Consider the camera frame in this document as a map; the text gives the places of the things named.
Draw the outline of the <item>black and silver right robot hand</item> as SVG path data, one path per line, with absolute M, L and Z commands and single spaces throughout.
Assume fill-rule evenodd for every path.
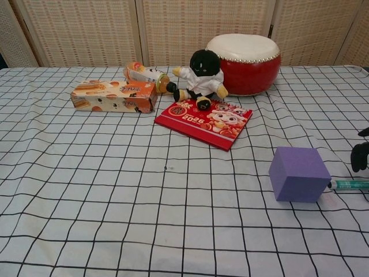
M 352 170 L 357 173 L 365 170 L 368 165 L 369 142 L 356 144 L 351 150 L 351 166 Z

